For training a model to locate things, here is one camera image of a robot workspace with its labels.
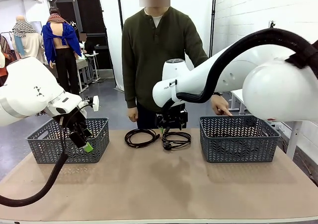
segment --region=floor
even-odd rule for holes
[[[88,117],[107,117],[109,118],[109,129],[111,130],[132,130],[137,126],[129,121],[126,116],[126,102],[124,93],[114,89],[115,81],[107,79],[103,83],[93,84],[85,92],[82,97],[98,95],[100,100],[100,108],[98,112],[87,109]],[[211,109],[210,102],[204,104],[187,104],[186,109],[189,113],[188,128],[199,127],[199,117],[214,116],[215,113]],[[48,116],[29,117],[17,123],[6,127],[0,127],[0,180],[3,179],[19,162],[21,162],[30,152],[30,147],[26,137],[36,131],[50,118]],[[313,174],[318,174],[317,167],[312,167],[307,162],[307,157],[297,150],[300,155],[296,155],[294,162],[306,173],[307,166],[312,170]]]

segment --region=gray plastic basket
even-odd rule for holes
[[[86,124],[93,134],[87,141],[94,150],[87,153],[67,137],[66,152],[69,158],[66,163],[97,163],[103,156],[109,143],[108,118],[87,119]],[[62,152],[60,135],[59,124],[50,120],[27,138],[37,163],[56,163],[58,161]]]
[[[200,118],[200,141],[210,163],[271,162],[280,134],[252,115]]]

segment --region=white undershirt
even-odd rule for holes
[[[161,20],[162,17],[163,17],[163,15],[162,15],[162,16],[159,16],[159,17],[153,17],[153,20],[154,20],[154,23],[155,23],[156,28],[158,27],[158,25],[159,25],[160,20]]]

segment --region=blue jacket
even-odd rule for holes
[[[46,25],[42,28],[43,41],[44,41],[44,49],[45,56],[48,60],[55,62],[55,47],[53,43],[53,38],[60,38],[62,40],[62,45],[69,45],[79,56],[81,56],[81,49],[79,40],[76,37],[75,30],[67,23],[63,23],[63,34],[62,36],[54,35],[51,29],[51,23],[47,22]]]

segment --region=green tip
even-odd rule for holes
[[[94,150],[94,148],[90,145],[89,142],[86,143],[86,146],[83,147],[83,149],[87,152],[90,153]]]

